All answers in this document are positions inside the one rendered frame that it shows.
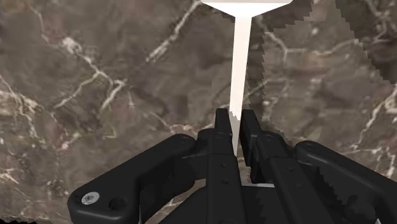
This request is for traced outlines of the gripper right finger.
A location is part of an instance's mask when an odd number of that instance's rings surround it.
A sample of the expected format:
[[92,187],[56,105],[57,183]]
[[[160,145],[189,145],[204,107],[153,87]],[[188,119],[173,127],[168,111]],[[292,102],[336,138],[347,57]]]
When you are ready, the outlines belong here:
[[251,181],[274,185],[290,224],[397,224],[397,182],[317,142],[290,146],[251,109],[239,139]]

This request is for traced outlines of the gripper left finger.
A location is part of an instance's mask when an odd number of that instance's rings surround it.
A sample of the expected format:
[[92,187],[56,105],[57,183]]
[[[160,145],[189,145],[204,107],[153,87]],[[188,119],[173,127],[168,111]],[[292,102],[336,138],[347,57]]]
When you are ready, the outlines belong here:
[[205,180],[203,224],[247,224],[227,109],[198,138],[174,134],[76,189],[73,224],[144,224],[171,198]]

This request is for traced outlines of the white spatula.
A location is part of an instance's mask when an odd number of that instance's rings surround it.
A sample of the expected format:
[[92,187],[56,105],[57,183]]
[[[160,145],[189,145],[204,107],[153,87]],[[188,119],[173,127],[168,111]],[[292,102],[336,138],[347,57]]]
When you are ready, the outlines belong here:
[[229,118],[232,128],[233,152],[236,155],[239,144],[252,18],[286,6],[293,0],[200,0],[200,2],[235,18]]

